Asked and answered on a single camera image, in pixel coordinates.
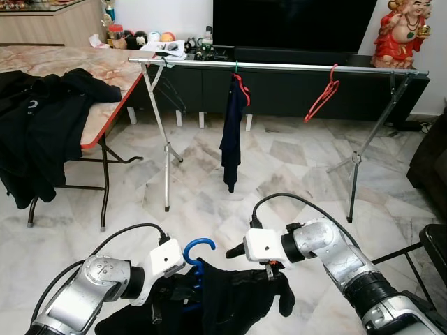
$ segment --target black jacket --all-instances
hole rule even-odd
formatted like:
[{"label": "black jacket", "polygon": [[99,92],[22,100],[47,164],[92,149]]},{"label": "black jacket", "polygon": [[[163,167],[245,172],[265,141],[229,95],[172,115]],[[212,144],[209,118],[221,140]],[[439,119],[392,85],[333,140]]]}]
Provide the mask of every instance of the black jacket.
[{"label": "black jacket", "polygon": [[51,201],[65,184],[64,163],[82,156],[80,140],[94,102],[121,100],[119,87],[76,68],[62,77],[0,73],[0,179],[18,208]]},{"label": "black jacket", "polygon": [[231,77],[230,94],[228,95],[223,137],[220,145],[222,150],[223,182],[233,193],[237,181],[237,167],[240,164],[240,122],[242,111],[250,106],[250,91],[244,86],[242,78],[233,73]]},{"label": "black jacket", "polygon": [[283,316],[292,313],[295,297],[283,274],[269,281],[265,270],[224,271],[203,260],[202,263],[205,273],[200,309],[184,313],[184,300],[172,299],[185,292],[185,286],[179,292],[169,288],[170,284],[178,287],[180,283],[194,283],[194,267],[185,276],[161,278],[152,287],[150,301],[157,292],[168,291],[171,296],[171,299],[160,301],[160,325],[152,324],[150,303],[141,307],[127,306],[98,323],[96,335],[243,335],[267,315],[275,295],[280,296],[279,312]]}]

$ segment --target wall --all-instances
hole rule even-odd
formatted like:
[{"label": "wall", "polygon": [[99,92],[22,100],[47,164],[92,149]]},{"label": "wall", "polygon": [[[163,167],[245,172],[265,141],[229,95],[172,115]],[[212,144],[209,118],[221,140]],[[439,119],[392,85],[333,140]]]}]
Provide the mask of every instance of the wall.
[{"label": "wall", "polygon": [[[447,34],[445,21],[446,0],[433,0],[434,10],[427,23],[432,37],[415,55],[415,66],[430,71],[429,86],[413,109],[413,114],[441,114],[447,97]],[[171,31],[177,39],[201,36],[207,25],[212,25],[212,0],[115,0],[117,23],[125,29]],[[374,53],[374,40],[381,18],[388,14],[388,0],[377,0],[359,54]]]}]

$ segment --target black tv screen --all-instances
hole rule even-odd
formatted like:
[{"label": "black tv screen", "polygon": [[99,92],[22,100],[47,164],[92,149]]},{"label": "black tv screen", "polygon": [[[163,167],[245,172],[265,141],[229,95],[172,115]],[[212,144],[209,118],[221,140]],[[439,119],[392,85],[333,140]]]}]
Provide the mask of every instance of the black tv screen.
[{"label": "black tv screen", "polygon": [[213,43],[358,52],[376,0],[214,0]]}]

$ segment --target brown sofa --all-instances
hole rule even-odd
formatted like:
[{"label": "brown sofa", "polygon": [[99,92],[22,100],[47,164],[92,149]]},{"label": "brown sofa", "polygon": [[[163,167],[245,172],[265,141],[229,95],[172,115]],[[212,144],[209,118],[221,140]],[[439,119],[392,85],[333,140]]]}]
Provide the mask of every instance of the brown sofa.
[{"label": "brown sofa", "polygon": [[406,177],[414,188],[424,188],[447,218],[447,108],[420,143]]}]

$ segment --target red hanger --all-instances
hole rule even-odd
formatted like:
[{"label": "red hanger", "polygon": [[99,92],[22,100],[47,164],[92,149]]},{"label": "red hanger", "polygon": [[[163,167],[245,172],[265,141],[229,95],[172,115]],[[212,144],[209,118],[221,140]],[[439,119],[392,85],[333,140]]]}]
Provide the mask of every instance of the red hanger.
[{"label": "red hanger", "polygon": [[332,96],[337,92],[338,86],[340,85],[340,81],[336,80],[334,81],[333,75],[334,75],[334,69],[338,66],[338,64],[335,64],[332,69],[330,70],[329,74],[329,84],[327,85],[326,89],[324,90],[323,94],[320,95],[318,99],[316,99],[314,105],[311,107],[309,113],[307,113],[305,117],[305,123],[309,122],[309,120],[324,106],[325,103],[328,102],[329,99],[332,98]]}]

